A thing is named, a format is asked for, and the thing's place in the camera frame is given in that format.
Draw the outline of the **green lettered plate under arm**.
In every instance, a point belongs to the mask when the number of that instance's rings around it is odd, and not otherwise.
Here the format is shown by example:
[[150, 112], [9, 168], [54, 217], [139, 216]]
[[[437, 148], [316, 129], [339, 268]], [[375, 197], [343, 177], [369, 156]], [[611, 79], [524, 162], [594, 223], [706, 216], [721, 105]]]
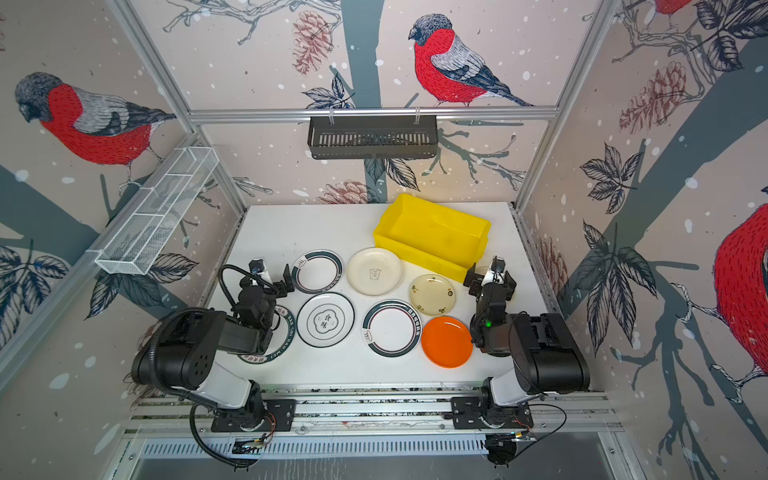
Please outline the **green lettered plate under arm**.
[[282, 305], [275, 307], [274, 315], [273, 336], [266, 352], [261, 355], [239, 355], [240, 360], [248, 364], [262, 365], [275, 361], [288, 350], [297, 334], [295, 316]]

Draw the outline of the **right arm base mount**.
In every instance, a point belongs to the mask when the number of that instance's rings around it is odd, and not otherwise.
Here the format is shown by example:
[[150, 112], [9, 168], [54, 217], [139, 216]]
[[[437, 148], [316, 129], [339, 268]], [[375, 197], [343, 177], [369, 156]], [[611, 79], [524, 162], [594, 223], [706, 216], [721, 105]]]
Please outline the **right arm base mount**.
[[478, 396], [452, 397], [450, 404], [444, 418], [457, 430], [533, 428], [527, 404], [498, 406]]

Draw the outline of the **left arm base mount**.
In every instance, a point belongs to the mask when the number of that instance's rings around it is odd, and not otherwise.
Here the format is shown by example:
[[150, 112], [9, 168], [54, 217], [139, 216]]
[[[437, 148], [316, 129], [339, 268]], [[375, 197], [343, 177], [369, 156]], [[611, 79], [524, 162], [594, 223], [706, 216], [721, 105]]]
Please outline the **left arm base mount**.
[[294, 399], [256, 400], [239, 409], [223, 409], [214, 414], [210, 430], [214, 433], [288, 432], [296, 410]]

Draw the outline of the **plain cream plate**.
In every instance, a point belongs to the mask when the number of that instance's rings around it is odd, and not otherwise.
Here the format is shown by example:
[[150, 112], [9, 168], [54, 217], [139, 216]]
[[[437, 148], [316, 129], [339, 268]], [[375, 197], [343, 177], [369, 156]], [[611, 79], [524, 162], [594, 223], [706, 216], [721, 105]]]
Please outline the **plain cream plate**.
[[351, 257], [346, 278], [358, 293], [377, 297], [395, 290], [402, 281], [403, 271], [402, 261], [391, 251], [367, 248]]

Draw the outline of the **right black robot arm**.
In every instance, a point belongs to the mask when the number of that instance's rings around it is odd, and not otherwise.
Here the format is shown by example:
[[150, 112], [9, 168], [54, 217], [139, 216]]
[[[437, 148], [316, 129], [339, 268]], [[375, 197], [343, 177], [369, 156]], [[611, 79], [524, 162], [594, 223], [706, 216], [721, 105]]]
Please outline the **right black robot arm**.
[[484, 354], [512, 362], [510, 370], [484, 381], [488, 407], [513, 407], [535, 396], [590, 388], [587, 362], [560, 314], [507, 311], [517, 287], [509, 272], [491, 267], [481, 275], [470, 268], [463, 285], [476, 299], [472, 343]]

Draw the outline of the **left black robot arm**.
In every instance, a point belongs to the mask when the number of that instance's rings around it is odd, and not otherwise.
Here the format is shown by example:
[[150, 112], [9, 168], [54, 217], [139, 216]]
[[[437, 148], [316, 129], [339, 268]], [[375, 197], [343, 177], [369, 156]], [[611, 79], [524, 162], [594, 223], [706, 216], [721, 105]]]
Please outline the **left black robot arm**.
[[275, 331], [277, 300], [295, 290], [291, 267], [271, 279], [264, 261], [218, 268], [227, 311], [188, 307], [161, 319], [134, 357], [133, 383], [210, 409], [238, 410], [259, 396], [255, 382], [230, 372], [216, 355], [263, 355]]

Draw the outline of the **orange plate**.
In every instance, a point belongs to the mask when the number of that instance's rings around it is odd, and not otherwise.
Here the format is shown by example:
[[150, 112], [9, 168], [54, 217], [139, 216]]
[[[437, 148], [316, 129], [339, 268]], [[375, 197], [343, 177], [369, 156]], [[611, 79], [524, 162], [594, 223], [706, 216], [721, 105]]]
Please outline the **orange plate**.
[[467, 363], [474, 349], [468, 327], [450, 316], [435, 317], [426, 324], [421, 346], [432, 363], [446, 369]]

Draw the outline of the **cream plate with black characters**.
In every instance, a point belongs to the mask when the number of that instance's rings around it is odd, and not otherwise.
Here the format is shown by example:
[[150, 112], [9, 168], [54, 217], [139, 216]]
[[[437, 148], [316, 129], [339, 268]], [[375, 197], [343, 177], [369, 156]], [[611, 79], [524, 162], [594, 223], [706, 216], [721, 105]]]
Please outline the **cream plate with black characters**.
[[456, 298], [451, 282], [437, 274], [421, 275], [409, 287], [411, 306], [430, 317], [447, 315], [454, 308]]

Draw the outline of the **green red rimmed white plate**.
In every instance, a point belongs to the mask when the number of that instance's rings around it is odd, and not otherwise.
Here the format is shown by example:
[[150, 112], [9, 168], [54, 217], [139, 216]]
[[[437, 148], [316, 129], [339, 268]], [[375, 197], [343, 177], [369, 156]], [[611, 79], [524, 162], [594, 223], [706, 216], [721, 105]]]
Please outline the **green red rimmed white plate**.
[[410, 353], [419, 344], [421, 333], [419, 313], [402, 300], [376, 303], [366, 312], [362, 322], [362, 335], [368, 348], [385, 358]]

